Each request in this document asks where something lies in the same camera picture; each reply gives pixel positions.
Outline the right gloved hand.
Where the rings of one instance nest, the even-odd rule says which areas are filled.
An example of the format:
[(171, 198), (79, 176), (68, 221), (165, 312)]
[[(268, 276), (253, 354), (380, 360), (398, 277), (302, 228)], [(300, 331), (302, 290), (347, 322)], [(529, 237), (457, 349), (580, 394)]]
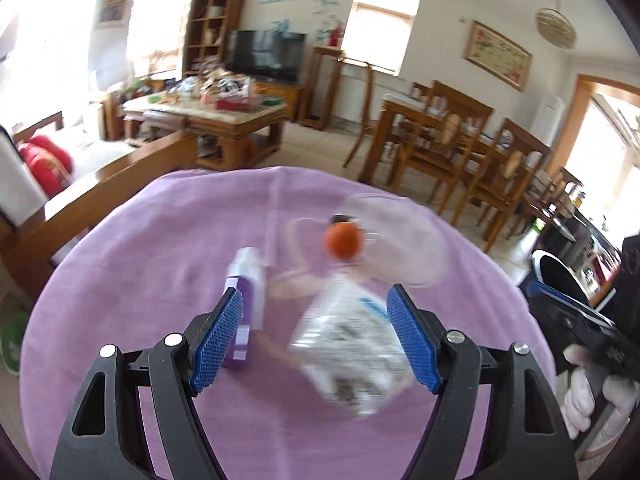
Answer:
[[(570, 344), (564, 351), (565, 359), (576, 365), (570, 375), (570, 388), (565, 393), (561, 412), (570, 438), (574, 440), (581, 432), (591, 427), (591, 415), (596, 407), (596, 397), (586, 375), (590, 362), (588, 351), (579, 344)], [(603, 448), (612, 443), (625, 430), (631, 412), (639, 401), (639, 385), (632, 380), (608, 375), (602, 386), (602, 393), (614, 408), (597, 437), (592, 442), (594, 448)]]

